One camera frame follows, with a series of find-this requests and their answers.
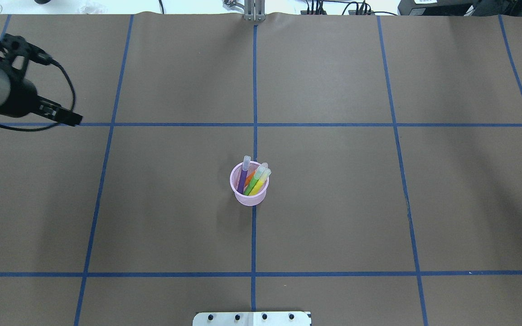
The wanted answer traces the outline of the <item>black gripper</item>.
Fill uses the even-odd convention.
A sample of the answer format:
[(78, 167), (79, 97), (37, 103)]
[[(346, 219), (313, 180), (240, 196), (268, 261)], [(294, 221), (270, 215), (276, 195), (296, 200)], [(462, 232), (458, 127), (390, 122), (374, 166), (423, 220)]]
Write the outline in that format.
[(74, 113), (73, 109), (65, 109), (59, 103), (38, 97), (36, 86), (27, 78), (6, 75), (8, 80), (3, 115), (20, 118), (32, 113), (39, 106), (39, 116), (56, 123), (76, 126), (80, 125), (83, 116)]

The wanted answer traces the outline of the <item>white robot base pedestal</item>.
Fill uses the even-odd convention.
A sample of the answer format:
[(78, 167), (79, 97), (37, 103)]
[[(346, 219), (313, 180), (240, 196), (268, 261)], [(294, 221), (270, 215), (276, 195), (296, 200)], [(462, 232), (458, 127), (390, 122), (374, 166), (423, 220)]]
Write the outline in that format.
[(312, 326), (310, 312), (203, 312), (197, 313), (193, 326)]

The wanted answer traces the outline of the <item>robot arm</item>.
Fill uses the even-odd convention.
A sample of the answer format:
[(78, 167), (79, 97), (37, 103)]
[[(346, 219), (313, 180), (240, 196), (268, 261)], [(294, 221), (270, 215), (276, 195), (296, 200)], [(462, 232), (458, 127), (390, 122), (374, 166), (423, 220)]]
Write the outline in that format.
[(72, 93), (70, 109), (38, 95), (35, 85), (24, 78), (25, 70), (17, 70), (12, 62), (0, 58), (0, 115), (10, 118), (21, 118), (29, 114), (37, 114), (52, 123), (45, 126), (25, 127), (0, 123), (0, 129), (14, 132), (41, 132), (60, 125), (76, 126), (81, 123), (82, 116), (74, 113), (75, 90), (66, 70), (52, 58), (35, 59), (42, 65), (52, 65), (58, 68)]

